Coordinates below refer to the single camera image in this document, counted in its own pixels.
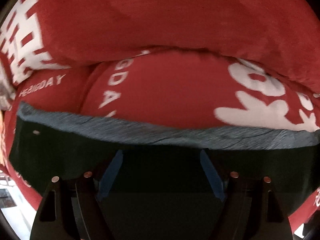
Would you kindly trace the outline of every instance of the dark fabric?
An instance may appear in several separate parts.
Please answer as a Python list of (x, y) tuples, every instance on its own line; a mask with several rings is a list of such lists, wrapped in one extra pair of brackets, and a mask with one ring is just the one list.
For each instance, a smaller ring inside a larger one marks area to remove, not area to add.
[(111, 191), (100, 202), (116, 240), (209, 238), (223, 203), (212, 192), (199, 154), (169, 146), (123, 151)]
[[(184, 152), (183, 147), (148, 147), (150, 152), (154, 149)], [(78, 177), (85, 171), (93, 170), (102, 160), (112, 158), (117, 150), (133, 148), (57, 131), (18, 118), (9, 160), (15, 170), (43, 194), (53, 176), (63, 179)], [(215, 150), (209, 151), (209, 155), (222, 163), (228, 172), (237, 171), (241, 176), (253, 178), (271, 177), (288, 214), (293, 213), (320, 184), (316, 170), (319, 167), (318, 146), (285, 150)], [(125, 183), (125, 180), (120, 183), (122, 172), (121, 168), (111, 192), (116, 185)]]
[(176, 129), (118, 118), (47, 112), (26, 102), (19, 104), (17, 115), (26, 122), (40, 123), (95, 140), (123, 144), (176, 145), (210, 150), (274, 150), (314, 146), (320, 141), (320, 130), (311, 133), (241, 126)]

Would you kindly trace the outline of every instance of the white floor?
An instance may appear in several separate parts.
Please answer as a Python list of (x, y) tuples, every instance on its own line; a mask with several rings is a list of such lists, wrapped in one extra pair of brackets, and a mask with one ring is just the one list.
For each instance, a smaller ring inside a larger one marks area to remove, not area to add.
[(300, 238), (304, 238), (302, 232), (303, 232), (303, 227), (304, 227), (304, 224), (302, 224), (296, 231), (295, 231), (295, 235), (296, 236), (299, 236)]
[(8, 223), (21, 240), (30, 240), (36, 211), (27, 202), (17, 186), (6, 187), (0, 185), (0, 188), (6, 188), (17, 205), (16, 207), (1, 209)]

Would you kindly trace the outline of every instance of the blue tab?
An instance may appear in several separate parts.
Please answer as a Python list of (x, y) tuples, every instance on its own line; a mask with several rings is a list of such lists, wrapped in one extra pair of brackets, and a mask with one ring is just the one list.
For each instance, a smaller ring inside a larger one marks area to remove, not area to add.
[(113, 157), (111, 163), (103, 174), (99, 182), (99, 191), (97, 193), (97, 200), (101, 201), (103, 198), (108, 197), (109, 191), (113, 183), (115, 182), (116, 176), (121, 168), (123, 162), (123, 153), (121, 150), (117, 151), (116, 155)]
[(200, 152), (200, 163), (205, 175), (207, 176), (215, 197), (219, 198), (223, 202), (226, 198), (224, 194), (223, 182), (204, 150)]

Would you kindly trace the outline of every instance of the copper rivet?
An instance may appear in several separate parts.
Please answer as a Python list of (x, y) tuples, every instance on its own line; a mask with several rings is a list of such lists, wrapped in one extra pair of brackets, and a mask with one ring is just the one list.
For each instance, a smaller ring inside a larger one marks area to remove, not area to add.
[(230, 172), (230, 176), (236, 179), (239, 177), (239, 173), (236, 171), (233, 171), (233, 172)]
[(263, 180), (264, 180), (265, 183), (270, 183), (271, 182), (271, 179), (269, 177), (264, 177)]
[(85, 173), (83, 174), (83, 176), (84, 176), (85, 178), (90, 178), (90, 177), (92, 176), (92, 172), (91, 172), (91, 171), (87, 171), (87, 172), (85, 172)]
[(58, 176), (54, 176), (54, 177), (51, 179), (51, 181), (52, 181), (53, 183), (56, 183), (56, 182), (59, 181), (59, 177), (58, 177)]

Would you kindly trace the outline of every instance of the black plastic bracket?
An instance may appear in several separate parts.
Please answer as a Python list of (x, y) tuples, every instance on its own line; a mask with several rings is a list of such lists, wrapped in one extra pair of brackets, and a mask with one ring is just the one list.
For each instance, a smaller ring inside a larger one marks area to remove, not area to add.
[(79, 240), (70, 191), (64, 181), (50, 182), (31, 230), (30, 240)]
[(209, 240), (292, 240), (271, 179), (230, 177), (227, 200)]
[(92, 177), (81, 176), (76, 182), (76, 193), (82, 220), (90, 240), (114, 240), (95, 199)]

